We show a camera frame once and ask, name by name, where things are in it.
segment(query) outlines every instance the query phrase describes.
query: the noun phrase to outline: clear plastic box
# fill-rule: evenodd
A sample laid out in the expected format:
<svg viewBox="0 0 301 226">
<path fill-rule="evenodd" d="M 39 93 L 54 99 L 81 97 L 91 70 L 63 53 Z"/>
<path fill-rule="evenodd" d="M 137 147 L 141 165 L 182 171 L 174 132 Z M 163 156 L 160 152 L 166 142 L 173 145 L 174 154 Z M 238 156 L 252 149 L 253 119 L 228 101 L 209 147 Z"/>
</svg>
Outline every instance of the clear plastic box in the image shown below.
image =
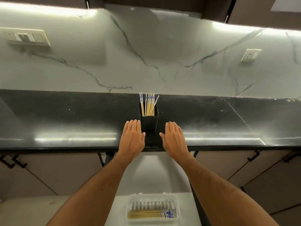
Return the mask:
<svg viewBox="0 0 301 226">
<path fill-rule="evenodd" d="M 178 199 L 166 193 L 132 194 L 127 201 L 126 217 L 129 222 L 175 221 L 180 217 Z"/>
</svg>

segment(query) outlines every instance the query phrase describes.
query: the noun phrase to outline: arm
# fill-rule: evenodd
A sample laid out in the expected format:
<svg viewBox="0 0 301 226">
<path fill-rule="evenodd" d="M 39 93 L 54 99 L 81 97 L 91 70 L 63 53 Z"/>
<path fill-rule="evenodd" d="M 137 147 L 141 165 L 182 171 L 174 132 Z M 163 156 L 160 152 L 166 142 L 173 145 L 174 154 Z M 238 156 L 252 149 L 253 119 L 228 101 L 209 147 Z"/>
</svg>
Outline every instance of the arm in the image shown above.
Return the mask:
<svg viewBox="0 0 301 226">
<path fill-rule="evenodd" d="M 103 226 L 122 175 L 143 150 L 144 140 L 140 121 L 127 121 L 117 155 L 62 205 L 47 226 Z"/>
<path fill-rule="evenodd" d="M 182 129 L 166 123 L 163 147 L 183 168 L 212 226 L 278 226 L 247 194 L 199 163 L 188 151 Z"/>
</svg>

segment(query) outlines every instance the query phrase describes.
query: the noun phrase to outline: hand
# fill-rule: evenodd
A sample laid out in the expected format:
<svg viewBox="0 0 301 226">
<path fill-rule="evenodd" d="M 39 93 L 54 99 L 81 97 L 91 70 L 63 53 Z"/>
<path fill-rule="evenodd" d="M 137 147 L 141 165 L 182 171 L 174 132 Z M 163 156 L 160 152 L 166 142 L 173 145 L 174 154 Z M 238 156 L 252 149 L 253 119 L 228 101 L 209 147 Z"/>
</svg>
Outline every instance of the hand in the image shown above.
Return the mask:
<svg viewBox="0 0 301 226">
<path fill-rule="evenodd" d="M 136 158 L 145 146 L 145 132 L 141 133 L 141 122 L 127 121 L 119 143 L 117 155 L 122 156 L 128 164 Z"/>
<path fill-rule="evenodd" d="M 163 140 L 163 147 L 165 151 L 177 163 L 186 156 L 191 156 L 188 151 L 182 129 L 175 122 L 166 123 L 165 135 L 161 132 L 159 134 Z"/>
</svg>

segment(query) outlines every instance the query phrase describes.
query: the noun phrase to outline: light switch panel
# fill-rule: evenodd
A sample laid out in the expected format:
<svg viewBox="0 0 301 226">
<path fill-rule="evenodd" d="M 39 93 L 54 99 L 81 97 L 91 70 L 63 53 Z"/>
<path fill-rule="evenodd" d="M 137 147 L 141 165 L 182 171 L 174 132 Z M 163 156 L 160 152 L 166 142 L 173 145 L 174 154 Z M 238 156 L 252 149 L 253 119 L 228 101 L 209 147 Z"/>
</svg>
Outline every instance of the light switch panel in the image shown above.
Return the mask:
<svg viewBox="0 0 301 226">
<path fill-rule="evenodd" d="M 7 42 L 16 45 L 37 45 L 50 47 L 43 30 L 0 28 Z"/>
</svg>

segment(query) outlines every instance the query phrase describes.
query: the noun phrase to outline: chopsticks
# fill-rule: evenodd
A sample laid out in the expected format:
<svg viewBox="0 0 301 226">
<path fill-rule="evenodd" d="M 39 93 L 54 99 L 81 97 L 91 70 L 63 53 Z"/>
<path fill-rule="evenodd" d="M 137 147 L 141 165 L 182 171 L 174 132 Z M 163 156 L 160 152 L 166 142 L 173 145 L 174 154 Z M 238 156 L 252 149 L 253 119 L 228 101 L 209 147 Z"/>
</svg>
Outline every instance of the chopsticks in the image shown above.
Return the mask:
<svg viewBox="0 0 301 226">
<path fill-rule="evenodd" d="M 140 104 L 141 104 L 141 114 L 143 117 L 154 116 L 155 115 L 155 106 L 158 101 L 159 95 L 155 101 L 155 93 L 149 92 L 145 94 L 145 105 L 143 104 L 143 93 L 139 93 Z"/>
</svg>

